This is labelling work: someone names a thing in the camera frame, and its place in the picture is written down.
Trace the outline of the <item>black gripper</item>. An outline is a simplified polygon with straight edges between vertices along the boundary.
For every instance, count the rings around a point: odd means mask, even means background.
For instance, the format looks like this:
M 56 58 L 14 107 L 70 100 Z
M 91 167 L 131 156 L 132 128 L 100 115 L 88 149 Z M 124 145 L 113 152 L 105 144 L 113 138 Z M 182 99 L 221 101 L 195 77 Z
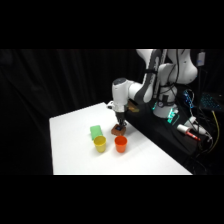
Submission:
M 118 120 L 118 126 L 119 127 L 126 127 L 127 123 L 126 121 L 124 120 L 125 119 L 125 115 L 126 115 L 126 112 L 115 112 L 116 114 L 116 117 L 117 117 L 117 120 Z

